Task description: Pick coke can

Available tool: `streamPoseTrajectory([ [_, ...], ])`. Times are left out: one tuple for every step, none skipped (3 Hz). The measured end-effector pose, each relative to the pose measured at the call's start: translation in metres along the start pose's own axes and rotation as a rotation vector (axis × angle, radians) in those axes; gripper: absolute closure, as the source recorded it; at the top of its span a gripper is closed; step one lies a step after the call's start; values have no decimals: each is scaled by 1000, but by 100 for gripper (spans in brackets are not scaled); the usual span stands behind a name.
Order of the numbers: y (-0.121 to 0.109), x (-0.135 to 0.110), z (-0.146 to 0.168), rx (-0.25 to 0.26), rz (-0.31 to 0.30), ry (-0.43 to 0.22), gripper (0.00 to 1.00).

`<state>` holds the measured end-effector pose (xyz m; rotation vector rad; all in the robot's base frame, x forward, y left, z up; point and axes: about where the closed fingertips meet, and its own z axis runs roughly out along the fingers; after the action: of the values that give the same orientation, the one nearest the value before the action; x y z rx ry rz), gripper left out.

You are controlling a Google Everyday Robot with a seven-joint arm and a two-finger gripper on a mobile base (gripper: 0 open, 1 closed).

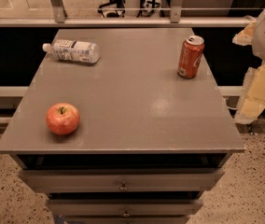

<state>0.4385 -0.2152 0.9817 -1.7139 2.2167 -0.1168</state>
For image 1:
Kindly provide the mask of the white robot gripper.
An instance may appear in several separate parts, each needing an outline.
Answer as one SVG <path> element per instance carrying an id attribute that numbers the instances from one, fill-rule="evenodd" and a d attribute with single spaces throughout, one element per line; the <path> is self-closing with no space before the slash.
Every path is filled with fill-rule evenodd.
<path id="1" fill-rule="evenodd" d="M 265 60 L 265 8 L 255 19 L 246 16 L 250 23 L 234 36 L 232 42 L 240 46 L 252 44 L 253 54 Z M 243 82 L 243 89 L 237 103 L 234 121 L 251 124 L 265 109 L 265 62 L 259 68 L 249 67 Z"/>

